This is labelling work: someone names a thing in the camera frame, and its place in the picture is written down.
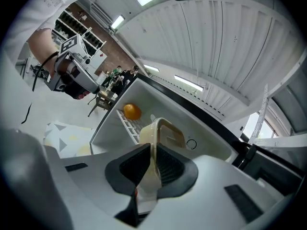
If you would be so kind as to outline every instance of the white dish rack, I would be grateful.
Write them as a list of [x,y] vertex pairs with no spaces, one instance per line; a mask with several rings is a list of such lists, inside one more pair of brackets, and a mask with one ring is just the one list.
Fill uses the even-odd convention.
[[140,140],[140,132],[141,129],[144,128],[146,125],[143,124],[141,120],[130,120],[127,119],[121,110],[116,110],[121,122],[123,123],[126,131],[130,135],[131,139],[133,140],[134,144],[139,144]]

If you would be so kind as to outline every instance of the orange ball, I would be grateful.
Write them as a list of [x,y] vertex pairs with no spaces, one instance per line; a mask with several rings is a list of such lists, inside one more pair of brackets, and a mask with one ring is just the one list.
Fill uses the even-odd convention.
[[124,106],[124,115],[127,119],[137,120],[141,117],[141,110],[135,104],[127,104]]

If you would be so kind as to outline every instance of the wooden shelf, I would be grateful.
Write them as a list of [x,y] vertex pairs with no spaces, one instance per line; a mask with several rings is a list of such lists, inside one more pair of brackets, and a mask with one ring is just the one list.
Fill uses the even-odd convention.
[[85,26],[85,25],[83,25],[80,21],[78,21],[77,20],[77,18],[76,17],[74,17],[73,15],[71,15],[69,12],[67,12],[66,10],[64,10],[64,12],[66,13],[66,14],[68,14],[71,18],[73,18],[77,23],[79,23],[81,26],[83,26],[86,30],[88,30],[88,28]]
[[57,21],[61,22],[64,26],[66,26],[68,29],[70,29],[73,33],[78,34],[75,30],[73,30],[70,26],[68,26],[64,21],[61,19],[57,19]]
[[57,36],[61,37],[62,39],[64,39],[65,41],[67,40],[67,38],[63,36],[62,34],[60,34],[58,31],[52,29],[52,32],[55,33]]
[[101,43],[102,43],[102,45],[104,45],[105,44],[105,42],[104,41],[102,41],[99,37],[97,37],[94,33],[92,33],[92,32],[90,32],[95,38],[97,38]]
[[87,42],[92,48],[94,48],[97,51],[97,48],[94,47],[89,41],[87,41],[85,38],[82,38],[85,42]]

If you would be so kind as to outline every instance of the shelf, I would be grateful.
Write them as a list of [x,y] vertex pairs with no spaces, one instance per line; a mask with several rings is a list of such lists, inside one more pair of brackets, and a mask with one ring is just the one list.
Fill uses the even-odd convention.
[[71,18],[73,18],[77,23],[79,23],[81,26],[83,26],[86,30],[88,30],[88,28],[85,26],[85,25],[83,25],[79,20],[77,20],[77,18],[76,17],[74,17],[73,15],[71,15],[69,12],[67,12],[66,10],[64,10],[64,12],[66,13],[66,14],[68,14]]
[[97,51],[97,48],[94,47],[94,45],[92,45],[89,41],[87,41],[85,38],[82,38],[85,42],[87,42],[92,48],[94,48]]
[[101,45],[101,47],[100,48],[98,48],[98,49],[101,49],[104,45],[106,44],[106,41],[104,41],[104,42],[102,42],[102,45]]
[[[86,49],[87,49],[87,53],[89,54],[90,58],[92,58],[92,57],[96,54],[97,49],[96,49],[95,47],[93,47],[93,46],[92,46],[87,40],[85,40],[84,38],[82,38],[82,40],[83,40],[84,43],[85,43],[85,46],[86,46]],[[95,52],[91,53],[89,47],[92,48],[92,49],[94,49]]]
[[70,29],[73,33],[78,34],[75,30],[73,30],[70,26],[68,26],[64,21],[61,19],[57,19],[57,21],[61,22],[64,26],[66,26],[68,29]]
[[67,38],[66,38],[65,36],[63,36],[62,34],[60,34],[58,31],[52,29],[52,32],[53,32],[55,35],[57,35],[57,36],[61,37],[62,39],[64,39],[65,41],[67,40]]
[[82,38],[84,41],[86,41],[88,44],[90,44],[94,49],[96,49],[96,50],[99,50],[99,49],[101,49],[102,48],[102,46],[106,43],[106,41],[105,42],[101,42],[101,40],[99,40],[99,42],[100,43],[102,43],[102,45],[100,46],[100,47],[98,47],[98,46],[95,46],[94,44],[92,44],[90,41],[88,41],[85,37],[83,37]]
[[127,119],[124,113],[121,110],[116,110],[121,122],[123,123],[126,131],[130,135],[131,139],[133,140],[134,144],[139,144],[140,140],[140,132],[141,129],[145,127],[141,120],[130,120]]
[[89,32],[89,33],[91,33],[95,38],[97,38],[102,43],[102,46],[105,44],[105,42],[102,41],[99,37],[97,37],[93,32]]

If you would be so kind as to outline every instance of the black cable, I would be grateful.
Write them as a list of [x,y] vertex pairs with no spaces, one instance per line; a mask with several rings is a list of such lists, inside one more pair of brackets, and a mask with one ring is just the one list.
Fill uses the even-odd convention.
[[40,68],[37,70],[37,73],[36,73],[35,79],[34,79],[34,83],[33,83],[33,87],[32,87],[32,91],[34,91],[34,89],[35,89],[37,77],[38,77],[38,75],[39,75],[41,69],[43,68],[43,66],[44,66],[48,61],[50,61],[54,56],[57,56],[58,54],[59,54],[58,51],[57,51],[57,52],[54,52],[53,54],[51,54],[51,55],[44,61],[44,63],[40,66]]
[[25,69],[27,68],[27,64],[28,64],[28,59],[26,59],[26,60],[25,60],[25,64],[24,64],[24,73],[23,73],[23,79],[24,79]]
[[[36,81],[37,81],[37,77],[39,75],[39,72],[41,71],[41,69],[43,68],[43,66],[48,62],[50,61],[54,56],[57,56],[59,54],[59,52],[54,52],[53,54],[51,54],[45,61],[44,63],[40,66],[40,68],[37,70],[37,73],[35,75],[35,79],[34,79],[34,83],[33,83],[33,87],[32,87],[32,91],[34,91],[35,89],[35,85],[36,85]],[[29,113],[30,113],[30,108],[31,108],[31,105],[29,106],[29,109],[28,109],[28,112],[27,112],[27,115],[25,117],[25,120],[21,123],[21,124],[24,124],[27,119],[28,119],[28,116],[29,116]]]
[[24,64],[22,64],[22,66],[21,66],[20,76],[21,76],[21,74],[23,73],[23,69],[24,69]]

